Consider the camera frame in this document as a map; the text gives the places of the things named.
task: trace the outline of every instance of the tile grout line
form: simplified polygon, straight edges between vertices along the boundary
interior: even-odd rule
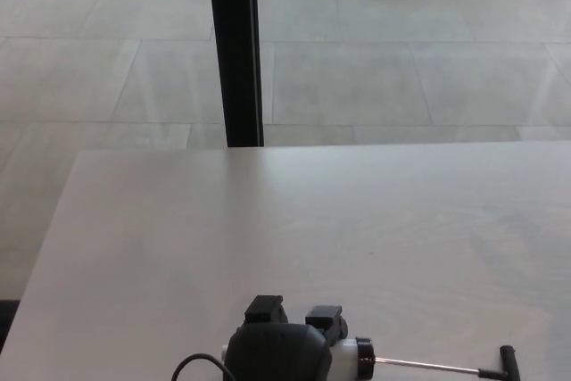
[[[194,127],[193,127],[194,124],[188,124],[188,125],[190,125],[190,127],[188,128],[188,136],[186,136],[186,149],[190,149],[190,147],[189,147],[189,145],[190,145],[190,133],[192,133],[193,129],[194,129]]]
[[[276,105],[276,58],[277,58],[277,43],[273,42],[274,46],[274,70],[272,71],[272,83],[271,83],[271,111],[269,113],[269,123],[273,125],[274,123],[274,106]]]
[[[355,134],[355,126],[351,125],[351,133],[353,136],[353,144],[356,145],[357,144],[357,135]]]
[[[14,143],[13,148],[10,150],[10,152],[8,153],[8,156],[6,156],[6,161],[4,161],[2,163],[2,165],[0,165],[0,175],[2,175],[2,173],[4,172],[4,168],[6,165],[8,165],[8,162],[10,161],[10,159],[12,158],[12,154],[14,153],[14,151],[16,150],[16,147],[18,147],[18,144],[20,143],[20,141],[22,140],[22,138],[24,137],[24,133],[26,132],[26,130],[28,129],[29,123],[24,123],[24,125],[22,125],[21,128],[21,133],[18,136],[18,138],[16,139],[16,143]]]
[[[456,5],[456,7],[458,8],[458,11],[460,12],[460,16],[462,17],[462,20],[464,21],[464,24],[466,24],[466,28],[468,29],[468,33],[470,34],[470,36],[472,37],[472,40],[470,40],[469,42],[476,42],[476,35],[472,29],[472,26],[470,26],[470,23],[468,22],[468,19],[466,18],[466,14],[464,13],[464,10],[462,9],[462,5],[460,4],[459,0],[452,0],[452,2]]]
[[[414,66],[414,71],[417,75],[417,81],[420,85],[420,90],[422,91],[422,98],[425,101],[426,111],[428,112],[428,119],[430,119],[430,125],[434,125],[434,120],[432,118],[432,113],[430,112],[430,107],[428,106],[428,99],[426,98],[426,90],[424,85],[422,85],[422,79],[420,78],[420,73],[418,72],[417,57],[414,55],[414,50],[412,49],[412,44],[409,42],[407,44],[409,49],[410,58],[412,59],[412,65]]]
[[[547,53],[547,56],[550,58],[551,62],[553,62],[553,64],[555,65],[559,75],[561,75],[561,78],[563,78],[566,81],[566,83],[569,85],[569,88],[571,89],[571,82],[569,82],[569,80],[566,78],[565,73],[563,73],[563,71],[559,67],[558,63],[553,58],[553,55],[551,55],[550,50],[547,47],[547,43],[545,43],[545,42],[542,43],[542,47],[545,50],[545,52]]]
[[[83,24],[81,25],[81,28],[79,29],[77,39],[85,39],[84,36],[85,36],[85,30],[87,27],[87,23],[89,22],[89,18],[91,18],[91,14],[93,13],[93,10],[97,6],[98,2],[99,2],[99,0],[95,0],[93,2],[93,4],[91,5],[91,7],[89,8],[89,12],[86,14],[86,18],[84,19]]]
[[[121,86],[121,91],[119,92],[119,97],[117,97],[117,103],[115,104],[115,107],[113,107],[113,112],[111,113],[111,117],[109,118],[109,122],[113,122],[113,117],[115,116],[115,112],[117,111],[117,108],[119,107],[119,103],[121,101],[121,98],[123,97],[123,91],[125,91],[125,86],[127,85],[128,77],[130,76],[131,72],[133,71],[133,67],[135,66],[135,60],[137,59],[137,56],[139,54],[139,50],[141,49],[142,44],[143,44],[143,39],[139,39],[139,43],[137,45],[135,55],[133,55],[133,60],[131,61],[131,64],[129,65],[129,68],[128,68],[128,72],[125,75],[125,81],[123,82],[123,85]]]

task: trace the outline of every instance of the black bracket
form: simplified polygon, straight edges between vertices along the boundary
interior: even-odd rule
[[[259,294],[244,313],[244,324],[248,323],[287,323],[283,296]]]
[[[341,316],[342,310],[340,305],[318,305],[305,316],[305,324],[315,327],[333,347],[349,334],[347,322]]]

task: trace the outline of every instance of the black plastic mount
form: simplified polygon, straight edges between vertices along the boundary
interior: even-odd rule
[[[305,324],[315,327],[333,347],[349,334],[347,322],[341,317],[342,310],[339,305],[318,305],[305,316]]]
[[[500,347],[502,372],[479,369],[478,377],[484,379],[496,379],[499,381],[521,381],[519,368],[516,361],[516,350],[511,345]]]
[[[283,296],[259,294],[244,313],[244,324],[287,323]]]

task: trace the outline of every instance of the black handle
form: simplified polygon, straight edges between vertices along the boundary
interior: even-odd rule
[[[511,345],[500,347],[501,367],[508,374],[507,381],[521,381],[516,362],[516,350]]]

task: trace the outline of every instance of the tiled floor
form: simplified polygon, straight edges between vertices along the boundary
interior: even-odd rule
[[[268,145],[571,139],[571,0],[259,0]],[[77,150],[224,147],[210,0],[0,0],[0,298]]]

